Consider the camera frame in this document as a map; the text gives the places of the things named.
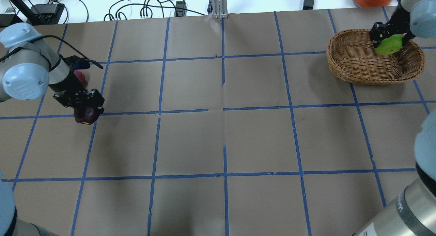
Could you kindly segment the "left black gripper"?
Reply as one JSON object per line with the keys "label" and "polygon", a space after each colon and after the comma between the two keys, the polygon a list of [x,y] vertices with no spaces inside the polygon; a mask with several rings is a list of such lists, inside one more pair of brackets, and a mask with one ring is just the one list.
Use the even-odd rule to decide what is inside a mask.
{"label": "left black gripper", "polygon": [[70,71],[61,82],[53,84],[53,91],[53,98],[65,108],[92,107],[99,114],[104,112],[105,99],[101,93],[98,90],[87,91],[74,75],[74,71]]}

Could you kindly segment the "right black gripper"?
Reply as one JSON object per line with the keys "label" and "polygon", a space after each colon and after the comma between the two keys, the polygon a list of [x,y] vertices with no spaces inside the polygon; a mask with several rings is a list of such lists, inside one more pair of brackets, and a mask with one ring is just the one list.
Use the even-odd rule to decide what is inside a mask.
{"label": "right black gripper", "polygon": [[402,47],[405,47],[414,34],[410,31],[410,12],[402,6],[392,13],[388,23],[375,22],[370,30],[370,41],[374,48],[378,48],[381,42],[394,34],[402,34]]}

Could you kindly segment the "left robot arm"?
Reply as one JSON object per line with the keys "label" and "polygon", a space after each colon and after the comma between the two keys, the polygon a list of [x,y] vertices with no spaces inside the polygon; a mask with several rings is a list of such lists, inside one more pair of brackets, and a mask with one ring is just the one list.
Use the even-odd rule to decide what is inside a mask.
{"label": "left robot arm", "polygon": [[102,94],[85,87],[80,70],[102,65],[75,49],[76,56],[64,57],[46,41],[59,40],[55,35],[42,35],[28,23],[16,23],[1,31],[1,44],[9,51],[1,58],[1,102],[12,98],[31,101],[54,92],[54,99],[65,108],[72,108],[77,123],[91,125],[104,112]]}

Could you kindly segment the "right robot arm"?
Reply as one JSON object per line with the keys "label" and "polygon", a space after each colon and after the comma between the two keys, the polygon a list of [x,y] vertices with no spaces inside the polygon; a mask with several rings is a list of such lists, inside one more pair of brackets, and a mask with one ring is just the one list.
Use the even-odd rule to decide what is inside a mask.
{"label": "right robot arm", "polygon": [[[435,38],[435,0],[398,0],[386,23],[369,32],[375,51],[387,56],[415,37]],[[355,236],[435,235],[435,111],[425,118],[414,142],[415,177]]]}

